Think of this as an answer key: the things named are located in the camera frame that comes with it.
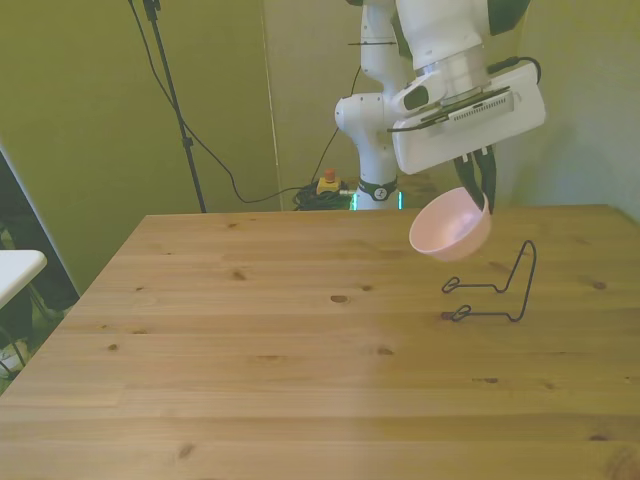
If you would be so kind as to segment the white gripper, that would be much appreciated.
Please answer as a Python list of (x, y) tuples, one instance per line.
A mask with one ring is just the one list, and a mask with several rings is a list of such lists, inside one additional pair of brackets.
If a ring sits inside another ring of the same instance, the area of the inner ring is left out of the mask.
[[(399, 120), (390, 132), (402, 172), (413, 175), (453, 160), (475, 205), (484, 206), (485, 195), (493, 214), (497, 165), (492, 145), (533, 130), (545, 119), (538, 71), (528, 63), (493, 78), (486, 92), (431, 114)], [(481, 188), (474, 160), (467, 155), (475, 151)]]

